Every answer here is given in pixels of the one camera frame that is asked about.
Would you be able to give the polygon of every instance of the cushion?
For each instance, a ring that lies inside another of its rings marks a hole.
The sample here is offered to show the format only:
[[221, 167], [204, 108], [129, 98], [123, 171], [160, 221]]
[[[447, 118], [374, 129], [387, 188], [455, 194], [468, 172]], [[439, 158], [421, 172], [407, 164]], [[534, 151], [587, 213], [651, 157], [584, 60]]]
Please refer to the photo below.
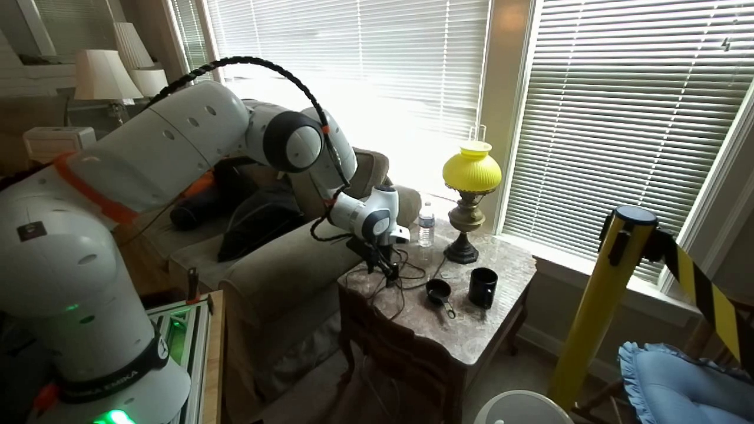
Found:
[[247, 195], [257, 192], [257, 182], [244, 172], [250, 158], [227, 158], [184, 192], [184, 201], [169, 213], [177, 232], [194, 232], [215, 217], [230, 215]]
[[216, 263], [240, 259], [305, 221], [307, 217], [287, 187], [260, 188], [234, 210]]
[[644, 424], [754, 423], [754, 382], [737, 370], [691, 360], [663, 345], [621, 345], [619, 370]]

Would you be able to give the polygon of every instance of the yellow stand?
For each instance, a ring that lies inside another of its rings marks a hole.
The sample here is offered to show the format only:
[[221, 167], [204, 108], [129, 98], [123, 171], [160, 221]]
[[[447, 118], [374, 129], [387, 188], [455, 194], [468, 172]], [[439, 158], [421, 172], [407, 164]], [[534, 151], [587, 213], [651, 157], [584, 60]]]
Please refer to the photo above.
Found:
[[603, 230], [600, 255], [547, 393], [564, 410], [574, 406], [587, 380], [587, 366], [613, 323], [616, 306], [638, 267], [656, 226], [657, 217], [640, 207], [613, 210], [610, 224]]

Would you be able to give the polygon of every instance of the window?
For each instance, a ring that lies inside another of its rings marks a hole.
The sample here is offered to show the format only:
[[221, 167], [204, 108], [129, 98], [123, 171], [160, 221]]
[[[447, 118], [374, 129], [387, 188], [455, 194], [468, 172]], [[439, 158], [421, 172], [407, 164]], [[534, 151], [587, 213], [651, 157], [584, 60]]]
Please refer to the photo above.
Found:
[[210, 48], [203, 33], [200, 7], [191, 0], [168, 2], [171, 15], [171, 26], [177, 28], [177, 40], [182, 48], [184, 71], [197, 69], [210, 61]]
[[[478, 126], [490, 0], [204, 0], [203, 7], [216, 56], [252, 54], [289, 69], [354, 147], [391, 158], [399, 184], [444, 192], [444, 164]], [[266, 69], [227, 66], [219, 76], [240, 98], [309, 107]]]
[[617, 205], [679, 233], [752, 85], [754, 5], [541, 0], [534, 22], [504, 233], [574, 263]]

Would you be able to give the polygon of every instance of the green light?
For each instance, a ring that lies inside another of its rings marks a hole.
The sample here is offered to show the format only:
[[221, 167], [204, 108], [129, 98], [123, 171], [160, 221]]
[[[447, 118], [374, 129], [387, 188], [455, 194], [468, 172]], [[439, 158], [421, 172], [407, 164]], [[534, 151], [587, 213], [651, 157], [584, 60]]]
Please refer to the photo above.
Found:
[[94, 424], [136, 424], [135, 419], [127, 418], [123, 410], [108, 410], [94, 419]]
[[164, 337], [169, 358], [177, 364], [184, 364], [187, 331], [188, 331], [187, 319], [188, 319], [188, 314], [169, 316], [169, 327], [168, 327], [168, 337]]

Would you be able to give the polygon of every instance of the fabric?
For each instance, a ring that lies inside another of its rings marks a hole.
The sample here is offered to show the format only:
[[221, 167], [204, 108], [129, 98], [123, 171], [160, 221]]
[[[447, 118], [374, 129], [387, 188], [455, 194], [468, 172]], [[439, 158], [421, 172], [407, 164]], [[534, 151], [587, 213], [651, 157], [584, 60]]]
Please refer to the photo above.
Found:
[[177, 232], [194, 232], [215, 217], [230, 215], [260, 184], [244, 167], [250, 158], [227, 158], [184, 192], [184, 201], [171, 207], [169, 220]]
[[663, 345], [621, 345], [619, 370], [644, 424], [752, 424], [754, 382]]
[[[224, 393], [230, 393], [227, 396], [230, 424], [250, 423], [261, 409], [261, 396], [272, 400], [273, 393], [266, 389], [277, 387], [272, 382], [273, 378], [299, 376], [282, 358], [299, 352], [299, 341], [307, 345], [310, 331], [334, 316], [334, 280], [359, 264], [343, 241], [318, 244], [309, 226], [305, 224], [234, 263], [221, 280], [229, 299]], [[321, 237], [340, 233], [328, 221], [318, 232]]]
[[305, 213], [287, 187], [260, 188], [234, 210], [216, 263], [240, 259], [305, 221]]

